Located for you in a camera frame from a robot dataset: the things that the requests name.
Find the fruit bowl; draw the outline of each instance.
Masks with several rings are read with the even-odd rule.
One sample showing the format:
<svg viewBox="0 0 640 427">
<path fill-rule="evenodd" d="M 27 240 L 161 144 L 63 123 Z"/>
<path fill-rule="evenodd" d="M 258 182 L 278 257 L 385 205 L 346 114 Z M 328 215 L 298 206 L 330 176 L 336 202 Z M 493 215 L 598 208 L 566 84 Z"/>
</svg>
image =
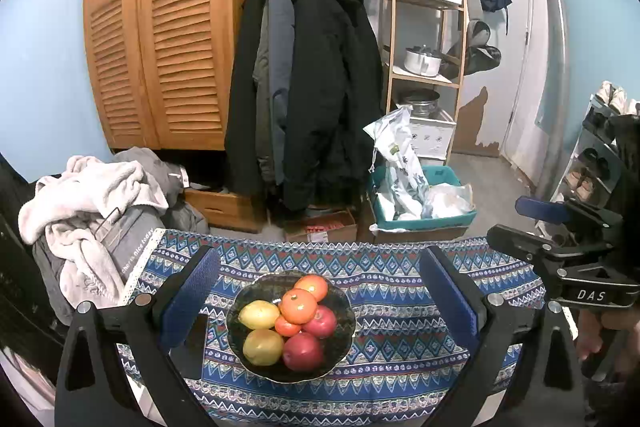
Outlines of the fruit bowl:
<svg viewBox="0 0 640 427">
<path fill-rule="evenodd" d="M 330 337 L 319 340 L 324 356 L 318 367 L 307 372 L 292 371 L 284 364 L 282 359 L 279 359 L 278 362 L 273 365 L 254 365 L 244 355 L 242 346 L 252 330 L 247 328 L 239 320 L 239 314 L 242 309 L 257 300 L 274 303 L 277 306 L 282 296 L 292 289 L 296 282 L 305 275 L 305 273 L 299 270 L 268 273 L 240 290 L 236 296 L 236 300 L 226 314 L 227 339 L 229 347 L 236 357 L 238 357 L 242 366 L 248 371 L 278 383 L 300 383 L 306 380 L 324 377 L 351 349 L 353 334 L 356 328 L 355 315 L 353 314 L 347 295 L 345 295 L 340 288 L 327 281 L 328 291 L 326 296 L 320 301 L 320 304 L 334 312 L 337 324 L 334 333 L 332 333 Z"/>
</svg>

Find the teal plastic bin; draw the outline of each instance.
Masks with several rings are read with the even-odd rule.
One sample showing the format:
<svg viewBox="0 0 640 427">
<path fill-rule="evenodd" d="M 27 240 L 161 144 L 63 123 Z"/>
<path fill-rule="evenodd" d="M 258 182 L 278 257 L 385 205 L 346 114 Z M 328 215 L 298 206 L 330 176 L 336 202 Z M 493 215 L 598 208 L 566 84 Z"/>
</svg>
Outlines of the teal plastic bin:
<svg viewBox="0 0 640 427">
<path fill-rule="evenodd" d="M 460 187 L 462 185 L 451 167 L 447 166 L 423 166 L 422 172 L 427 177 L 430 185 L 440 185 L 448 183 Z M 373 204 L 373 213 L 376 216 L 378 227 L 383 230 L 406 229 L 406 230 L 434 230 L 450 229 L 452 227 L 468 227 L 473 222 L 478 211 L 474 210 L 463 216 L 442 217 L 440 219 L 415 219 L 413 221 L 385 221 L 382 215 L 382 208 L 376 197 L 376 190 L 380 187 L 385 178 L 386 168 L 378 167 L 370 177 L 369 198 Z"/>
</svg>

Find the hand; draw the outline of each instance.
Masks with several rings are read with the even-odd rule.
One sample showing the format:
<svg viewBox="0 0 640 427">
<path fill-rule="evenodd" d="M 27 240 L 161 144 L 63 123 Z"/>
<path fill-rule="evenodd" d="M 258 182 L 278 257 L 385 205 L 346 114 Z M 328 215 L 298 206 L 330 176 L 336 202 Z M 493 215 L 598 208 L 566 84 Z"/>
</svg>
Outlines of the hand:
<svg viewBox="0 0 640 427">
<path fill-rule="evenodd" d="M 600 318 L 588 310 L 580 310 L 578 318 L 578 338 L 575 349 L 580 360 L 585 360 L 590 354 L 602 349 L 600 330 L 629 331 L 625 349 L 616 359 L 615 369 L 619 373 L 627 374 L 640 362 L 640 308 L 633 307 L 623 311 L 607 311 Z"/>
</svg>

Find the blue gripper pad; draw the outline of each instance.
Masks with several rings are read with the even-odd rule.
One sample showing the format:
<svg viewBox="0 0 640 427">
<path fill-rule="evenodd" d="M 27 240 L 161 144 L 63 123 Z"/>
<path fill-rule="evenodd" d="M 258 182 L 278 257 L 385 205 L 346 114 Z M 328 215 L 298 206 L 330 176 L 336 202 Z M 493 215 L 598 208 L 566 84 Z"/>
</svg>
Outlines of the blue gripper pad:
<svg viewBox="0 0 640 427">
<path fill-rule="evenodd" d="M 187 338 L 219 272 L 220 254 L 210 248 L 162 313 L 159 344 L 164 352 Z"/>
<path fill-rule="evenodd" d="M 478 345 L 478 333 L 486 322 L 482 292 L 468 276 L 455 269 L 438 247 L 420 250 L 419 272 L 456 344 L 473 352 Z M 469 301 L 463 291 L 469 294 Z"/>
<path fill-rule="evenodd" d="M 521 216 L 532 217 L 539 221 L 562 225 L 570 220 L 571 215 L 564 203 L 549 203 L 535 198 L 521 196 L 516 200 L 516 212 Z"/>
</svg>

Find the blue wall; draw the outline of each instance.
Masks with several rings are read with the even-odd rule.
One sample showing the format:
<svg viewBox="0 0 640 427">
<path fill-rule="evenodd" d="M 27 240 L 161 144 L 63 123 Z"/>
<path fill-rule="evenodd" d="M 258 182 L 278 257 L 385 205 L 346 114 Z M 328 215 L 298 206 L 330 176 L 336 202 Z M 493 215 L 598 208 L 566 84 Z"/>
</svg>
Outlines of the blue wall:
<svg viewBox="0 0 640 427">
<path fill-rule="evenodd" d="M 110 158 L 84 54 L 82 0 L 0 0 L 0 152 L 28 181 Z"/>
<path fill-rule="evenodd" d="M 640 100 L 640 2 L 638 0 L 564 0 L 568 19 L 571 100 L 564 133 L 572 149 L 589 96 L 603 80 Z"/>
</svg>

